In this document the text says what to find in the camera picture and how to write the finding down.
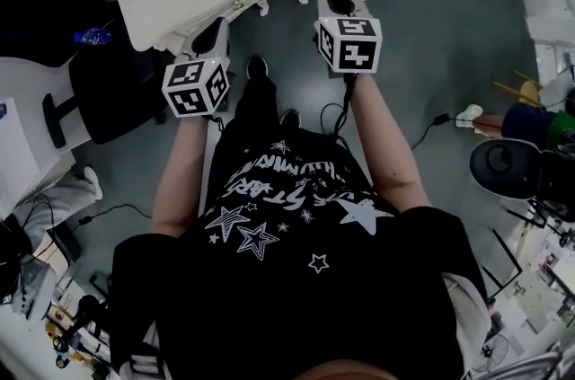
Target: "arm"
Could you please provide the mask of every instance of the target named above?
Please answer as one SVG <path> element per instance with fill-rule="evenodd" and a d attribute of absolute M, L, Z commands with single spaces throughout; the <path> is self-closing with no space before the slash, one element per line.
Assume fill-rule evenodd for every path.
<path fill-rule="evenodd" d="M 351 108 L 377 194 L 400 212 L 431 206 L 410 146 L 372 75 L 358 75 Z"/>
<path fill-rule="evenodd" d="M 181 119 L 172 152 L 155 194 L 152 231 L 180 236 L 198 219 L 208 121 Z"/>

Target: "white sneaker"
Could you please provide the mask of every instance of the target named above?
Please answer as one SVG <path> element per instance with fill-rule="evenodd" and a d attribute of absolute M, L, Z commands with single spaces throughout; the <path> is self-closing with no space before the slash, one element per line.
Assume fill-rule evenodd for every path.
<path fill-rule="evenodd" d="M 102 187 L 100 187 L 100 182 L 98 181 L 98 176 L 96 175 L 96 171 L 92 169 L 90 166 L 84 167 L 84 177 L 87 181 L 89 181 L 93 185 L 93 189 L 96 192 L 96 200 L 99 201 L 100 199 L 104 198 L 104 193 L 102 191 Z"/>
<path fill-rule="evenodd" d="M 456 116 L 456 126 L 458 128 L 473 128 L 473 120 L 483 115 L 483 109 L 479 105 L 472 103 L 469 107 Z"/>

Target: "gray pants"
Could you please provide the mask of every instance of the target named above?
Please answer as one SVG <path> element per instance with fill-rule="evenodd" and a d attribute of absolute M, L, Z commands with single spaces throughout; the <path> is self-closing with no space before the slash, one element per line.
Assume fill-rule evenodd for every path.
<path fill-rule="evenodd" d="M 96 202 L 96 190 L 89 181 L 74 176 L 71 172 L 60 179 L 56 185 L 36 195 L 20 205 L 14 212 L 20 226 L 30 238 L 32 251 L 36 251 L 47 230 L 52 228 L 49 204 L 54 213 L 54 226 L 67 220 L 76 212 Z"/>

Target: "floor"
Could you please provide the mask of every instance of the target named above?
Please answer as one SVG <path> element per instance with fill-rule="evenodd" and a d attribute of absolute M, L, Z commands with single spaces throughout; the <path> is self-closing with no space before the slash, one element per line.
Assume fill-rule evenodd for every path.
<path fill-rule="evenodd" d="M 368 6 L 384 31 L 376 80 L 410 142 L 437 115 L 455 116 L 471 102 L 487 112 L 504 113 L 511 99 L 494 90 L 491 81 L 518 85 L 512 69 L 536 75 L 521 0 L 370 0 Z M 268 16 L 261 18 L 251 9 L 233 23 L 230 70 L 238 76 L 232 107 L 245 83 L 244 64 L 257 52 L 269 61 L 280 110 L 296 108 L 305 128 L 320 131 L 320 111 L 328 102 L 341 101 L 343 85 L 328 79 L 316 53 L 312 43 L 315 18 L 315 0 L 309 5 L 272 0 Z M 335 108 L 331 112 L 326 117 L 328 128 L 334 122 Z M 104 190 L 104 200 L 87 212 L 129 202 L 149 213 L 176 127 L 173 118 L 160 127 L 148 122 L 105 146 L 89 143 L 76 149 L 78 162 L 96 170 Z M 213 145 L 217 133 L 212 131 Z M 353 120 L 342 135 L 364 162 Z M 518 222 L 503 213 L 499 199 L 471 178 L 468 158 L 481 140 L 450 122 L 433 128 L 415 154 L 433 204 L 462 218 L 479 262 L 505 280 L 511 265 L 489 228 L 510 238 Z M 146 219 L 129 209 L 80 227 L 76 235 L 84 256 L 75 265 L 77 278 L 85 282 L 95 270 L 110 272 L 114 246 L 146 228 Z M 404 247 L 408 256 L 409 244 Z"/>

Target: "star print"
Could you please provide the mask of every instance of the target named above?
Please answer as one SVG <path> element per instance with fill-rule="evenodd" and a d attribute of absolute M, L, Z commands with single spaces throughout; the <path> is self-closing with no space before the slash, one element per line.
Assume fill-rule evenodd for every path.
<path fill-rule="evenodd" d="M 286 150 L 291 152 L 288 146 L 286 146 L 286 142 L 284 142 L 283 140 L 281 142 L 278 142 L 277 144 L 271 144 L 271 150 L 279 150 L 283 155 L 286 154 Z"/>
<path fill-rule="evenodd" d="M 358 222 L 369 234 L 376 234 L 376 219 L 378 217 L 393 217 L 393 215 L 378 211 L 374 208 L 374 202 L 371 199 L 364 199 L 359 204 L 351 203 L 345 199 L 336 199 L 348 214 L 341 220 L 340 224 Z"/>
<path fill-rule="evenodd" d="M 227 237 L 230 235 L 234 224 L 241 224 L 242 222 L 249 222 L 250 219 L 244 216 L 240 216 L 243 206 L 234 209 L 233 211 L 228 211 L 226 208 L 222 207 L 222 215 L 214 220 L 211 224 L 207 225 L 205 230 L 208 230 L 212 226 L 222 227 L 222 237 L 224 238 L 224 243 L 227 241 Z"/>
<path fill-rule="evenodd" d="M 263 255 L 266 252 L 266 244 L 279 241 L 279 238 L 266 233 L 265 223 L 258 226 L 255 230 L 250 230 L 245 226 L 238 226 L 237 229 L 245 238 L 237 251 L 243 252 L 250 250 L 258 259 L 260 259 L 260 261 L 263 261 Z"/>
<path fill-rule="evenodd" d="M 296 187 L 304 187 L 311 179 L 304 177 L 301 181 L 296 182 Z"/>
<path fill-rule="evenodd" d="M 313 268 L 315 270 L 315 272 L 319 275 L 320 271 L 322 271 L 323 269 L 329 269 L 330 268 L 330 266 L 325 261 L 326 255 L 327 254 L 324 254 L 324 255 L 312 254 L 312 261 L 310 261 L 307 264 L 307 266 L 310 268 Z"/>
<path fill-rule="evenodd" d="M 309 224 L 312 220 L 315 220 L 312 217 L 312 213 L 305 209 L 302 210 L 300 217 L 302 217 L 307 224 Z"/>

